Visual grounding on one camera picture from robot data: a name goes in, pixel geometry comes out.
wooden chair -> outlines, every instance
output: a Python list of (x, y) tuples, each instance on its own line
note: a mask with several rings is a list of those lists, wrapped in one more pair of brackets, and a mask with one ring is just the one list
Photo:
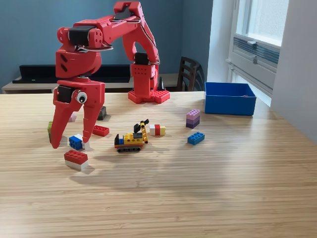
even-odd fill
[(181, 58), (176, 90), (183, 91), (183, 84), (185, 84), (185, 91), (189, 92), (194, 89), (203, 91), (205, 86), (203, 68), (197, 61), (187, 57)]

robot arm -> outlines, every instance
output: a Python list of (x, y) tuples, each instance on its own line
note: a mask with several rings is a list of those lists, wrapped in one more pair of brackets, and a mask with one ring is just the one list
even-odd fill
[[(159, 54), (154, 37), (147, 26), (138, 1), (117, 2), (114, 16), (97, 20), (83, 20), (71, 28), (59, 28), (58, 40), (63, 44), (56, 52), (56, 76), (59, 86), (54, 90), (55, 114), (51, 130), (51, 143), (57, 148), (68, 119), (84, 105), (83, 141), (88, 142), (99, 111), (105, 101), (105, 84), (87, 78), (101, 66), (100, 51), (111, 50), (118, 37), (131, 64), (134, 91), (128, 97), (135, 103), (156, 101), (162, 103), (169, 92), (157, 92)], [(138, 42), (146, 53), (137, 53)]]

purple lego brick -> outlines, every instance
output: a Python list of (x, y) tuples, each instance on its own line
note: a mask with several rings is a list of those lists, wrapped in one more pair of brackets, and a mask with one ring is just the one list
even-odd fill
[(200, 121), (196, 122), (195, 124), (188, 124), (186, 123), (186, 127), (188, 128), (191, 128), (191, 129), (194, 129), (198, 124), (199, 124)]
[(198, 122), (199, 120), (200, 120), (200, 116), (197, 117), (197, 118), (194, 119), (194, 120), (186, 119), (186, 123), (187, 123), (187, 124), (195, 124), (195, 123)]
[(186, 119), (195, 120), (200, 117), (200, 110), (192, 109), (188, 114), (186, 114)]

blue box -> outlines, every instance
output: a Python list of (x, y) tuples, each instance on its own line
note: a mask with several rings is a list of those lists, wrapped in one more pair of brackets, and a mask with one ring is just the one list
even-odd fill
[(205, 83), (205, 113), (252, 116), (256, 99), (247, 83)]

blue lego brick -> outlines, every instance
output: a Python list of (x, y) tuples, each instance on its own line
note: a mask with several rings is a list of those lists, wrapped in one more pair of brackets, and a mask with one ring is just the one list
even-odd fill
[(204, 139), (205, 139), (205, 134), (196, 132), (195, 134), (187, 138), (187, 143), (190, 143), (192, 145), (197, 145), (199, 142), (203, 141)]
[(123, 145), (124, 144), (124, 140), (123, 140), (123, 136), (122, 138), (119, 138), (119, 145)]
[(72, 136), (69, 138), (69, 146), (75, 150), (80, 150), (83, 148), (82, 140), (77, 138), (76, 136)]

